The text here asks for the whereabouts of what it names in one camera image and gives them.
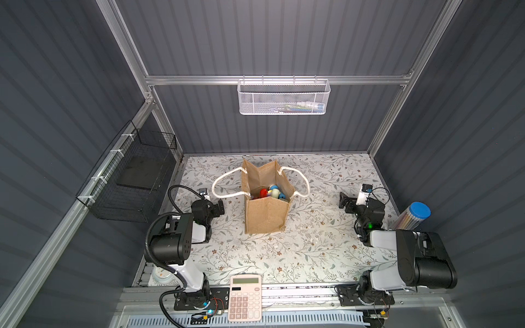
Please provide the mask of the brown paper tote bag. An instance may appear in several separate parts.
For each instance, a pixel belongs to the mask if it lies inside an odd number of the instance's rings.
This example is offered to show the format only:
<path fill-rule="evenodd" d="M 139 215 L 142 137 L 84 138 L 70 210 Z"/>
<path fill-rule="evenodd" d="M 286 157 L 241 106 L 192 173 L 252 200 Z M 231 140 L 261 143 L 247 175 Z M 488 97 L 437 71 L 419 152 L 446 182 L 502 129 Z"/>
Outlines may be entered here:
<path fill-rule="evenodd" d="M 286 175 L 287 171 L 297 173 L 304 180 L 306 192 L 301 193 L 292 186 Z M 241 190 L 233 194 L 218 194 L 216 192 L 217 184 L 235 172 L 241 173 Z M 280 200 L 268 196 L 261 198 L 261 189 L 268 190 L 271 185 L 277 185 L 287 196 L 287 199 Z M 243 160 L 241 166 L 215 179 L 211 186 L 211 192 L 219 199 L 242 198 L 245 201 L 245 233 L 262 235 L 283 231 L 293 200 L 298 197 L 308 198 L 311 188 L 310 181 L 298 169 L 282 166 L 277 161 L 271 161 L 257 167 L 249 161 Z M 259 199 L 251 200 L 252 195 L 259 196 Z"/>

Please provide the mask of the green flashlight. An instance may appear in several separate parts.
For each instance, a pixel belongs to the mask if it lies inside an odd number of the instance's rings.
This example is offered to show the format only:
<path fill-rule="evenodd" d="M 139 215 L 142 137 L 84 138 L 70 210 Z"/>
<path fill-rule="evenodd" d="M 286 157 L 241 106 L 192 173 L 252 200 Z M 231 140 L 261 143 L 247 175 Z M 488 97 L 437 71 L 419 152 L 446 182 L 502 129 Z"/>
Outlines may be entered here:
<path fill-rule="evenodd" d="M 268 197 L 276 198 L 278 199 L 280 197 L 280 190 L 278 188 L 269 189 L 267 192 Z"/>

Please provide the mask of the blue flashlight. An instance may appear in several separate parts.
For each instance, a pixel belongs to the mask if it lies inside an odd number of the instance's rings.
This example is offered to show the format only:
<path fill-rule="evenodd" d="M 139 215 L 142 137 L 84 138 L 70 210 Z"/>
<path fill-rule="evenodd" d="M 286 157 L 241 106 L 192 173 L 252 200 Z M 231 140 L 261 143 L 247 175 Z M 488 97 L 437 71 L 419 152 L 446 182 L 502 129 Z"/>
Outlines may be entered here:
<path fill-rule="evenodd" d="M 273 188 L 278 188 L 278 189 L 280 190 L 280 188 L 279 188 L 276 184 L 271 185 L 271 186 L 268 188 L 268 190 L 269 190 L 269 189 L 273 189 Z M 285 199 L 287 199 L 287 196 L 286 196 L 281 190 L 280 190 L 280 192 L 281 192 L 281 194 L 280 194 L 280 197 L 279 197 L 278 199 L 280 199 L 280 200 L 285 200 Z"/>

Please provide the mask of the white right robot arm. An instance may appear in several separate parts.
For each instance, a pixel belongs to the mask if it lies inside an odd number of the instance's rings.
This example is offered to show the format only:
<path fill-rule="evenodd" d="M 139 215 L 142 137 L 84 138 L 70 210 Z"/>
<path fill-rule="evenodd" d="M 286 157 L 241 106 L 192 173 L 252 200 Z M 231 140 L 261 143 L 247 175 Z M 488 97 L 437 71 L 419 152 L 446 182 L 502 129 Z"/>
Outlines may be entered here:
<path fill-rule="evenodd" d="M 339 193 L 339 209 L 355 216 L 354 232 L 366 247 L 393 251 L 396 263 L 385 269 L 365 271 L 356 290 L 361 295 L 406 290 L 410 287 L 452 289 L 457 272 L 441 237 L 414 229 L 431 217 L 431 209 L 413 202 L 391 224 L 384 223 L 386 203 L 376 189 L 364 184 L 356 198 Z"/>

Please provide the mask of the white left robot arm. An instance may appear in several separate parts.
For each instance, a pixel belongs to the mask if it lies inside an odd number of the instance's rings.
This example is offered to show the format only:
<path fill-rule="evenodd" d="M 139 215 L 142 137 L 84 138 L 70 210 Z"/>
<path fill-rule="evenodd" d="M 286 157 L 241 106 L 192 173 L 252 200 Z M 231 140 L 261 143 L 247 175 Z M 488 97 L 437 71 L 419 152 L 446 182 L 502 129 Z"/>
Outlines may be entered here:
<path fill-rule="evenodd" d="M 154 265 L 153 280 L 160 285 L 178 284 L 189 297 L 211 294 L 208 278 L 189 261 L 193 245 L 208 243 L 212 222 L 225 213 L 224 203 L 199 199 L 188 213 L 164 213 L 146 233 L 144 257 Z"/>

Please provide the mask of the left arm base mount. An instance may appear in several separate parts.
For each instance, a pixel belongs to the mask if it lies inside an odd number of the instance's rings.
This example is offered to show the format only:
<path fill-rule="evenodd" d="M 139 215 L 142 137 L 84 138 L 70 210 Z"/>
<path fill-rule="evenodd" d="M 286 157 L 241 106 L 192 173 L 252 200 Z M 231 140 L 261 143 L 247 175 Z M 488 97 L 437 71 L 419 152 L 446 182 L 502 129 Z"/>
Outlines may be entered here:
<path fill-rule="evenodd" d="M 190 310 L 227 310 L 230 298 L 228 287 L 215 287 L 198 292 L 183 292 L 175 296 L 173 309 Z"/>

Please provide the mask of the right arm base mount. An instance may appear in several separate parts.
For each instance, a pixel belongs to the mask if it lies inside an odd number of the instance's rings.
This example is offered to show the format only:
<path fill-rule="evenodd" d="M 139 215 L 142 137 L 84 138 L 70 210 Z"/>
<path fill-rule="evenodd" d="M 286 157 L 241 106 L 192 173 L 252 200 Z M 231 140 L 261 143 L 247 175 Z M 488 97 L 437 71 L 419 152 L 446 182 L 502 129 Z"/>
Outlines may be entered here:
<path fill-rule="evenodd" d="M 359 284 L 339 284 L 334 287 L 341 306 L 393 306 L 394 297 L 386 291 L 376 291 Z"/>

